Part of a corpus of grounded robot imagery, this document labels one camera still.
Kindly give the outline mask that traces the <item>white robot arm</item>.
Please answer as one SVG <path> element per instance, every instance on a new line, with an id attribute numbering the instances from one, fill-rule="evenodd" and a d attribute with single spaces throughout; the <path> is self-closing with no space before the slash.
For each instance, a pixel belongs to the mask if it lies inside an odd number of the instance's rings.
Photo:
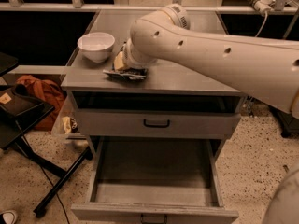
<path id="1" fill-rule="evenodd" d="M 114 60 L 118 70 L 162 59 L 244 92 L 299 118 L 299 42 L 199 33 L 184 7 L 171 4 L 135 20 Z"/>

